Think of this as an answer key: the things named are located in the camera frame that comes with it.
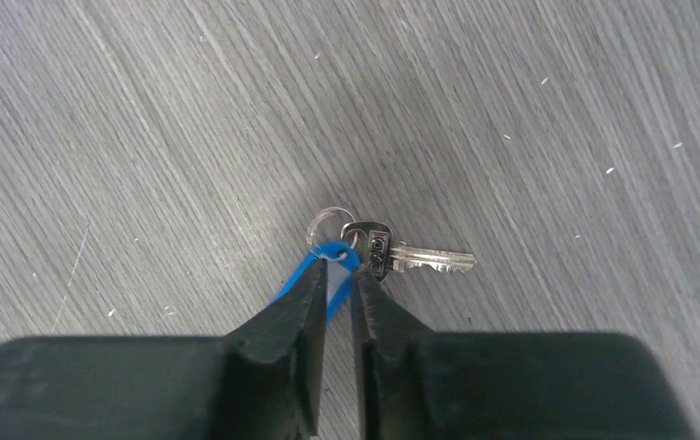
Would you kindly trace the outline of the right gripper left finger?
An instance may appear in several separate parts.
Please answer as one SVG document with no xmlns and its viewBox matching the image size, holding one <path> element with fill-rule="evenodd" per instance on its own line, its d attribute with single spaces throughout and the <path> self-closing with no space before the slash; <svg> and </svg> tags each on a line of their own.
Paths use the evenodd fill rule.
<svg viewBox="0 0 700 440">
<path fill-rule="evenodd" d="M 318 433 L 327 265 L 223 336 L 0 345 L 0 439 L 307 439 Z"/>
</svg>

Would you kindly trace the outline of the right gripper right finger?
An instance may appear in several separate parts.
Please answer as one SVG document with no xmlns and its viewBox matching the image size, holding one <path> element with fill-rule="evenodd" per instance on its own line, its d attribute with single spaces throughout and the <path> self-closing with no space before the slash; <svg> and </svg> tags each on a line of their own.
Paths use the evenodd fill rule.
<svg viewBox="0 0 700 440">
<path fill-rule="evenodd" d="M 350 296 L 364 439 L 693 439 L 657 358 L 606 332 L 439 332 L 368 269 Z"/>
</svg>

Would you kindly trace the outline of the blue tagged key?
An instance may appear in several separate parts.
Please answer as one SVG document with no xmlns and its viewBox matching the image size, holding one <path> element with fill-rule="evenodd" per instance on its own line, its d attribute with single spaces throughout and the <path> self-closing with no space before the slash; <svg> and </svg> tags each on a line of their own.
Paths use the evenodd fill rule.
<svg viewBox="0 0 700 440">
<path fill-rule="evenodd" d="M 346 215 L 350 221 L 343 225 L 337 240 L 317 240 L 319 224 L 335 215 Z M 466 272 L 476 264 L 471 253 L 412 247 L 396 243 L 393 229 L 379 221 L 358 220 L 339 206 L 322 209 L 312 219 L 306 232 L 309 246 L 305 257 L 284 281 L 272 298 L 278 300 L 296 283 L 307 267 L 317 259 L 329 263 L 329 284 L 326 292 L 326 320 L 330 321 L 345 302 L 352 289 L 351 272 L 364 264 L 377 281 L 390 273 L 414 268 L 431 268 L 439 272 Z"/>
</svg>

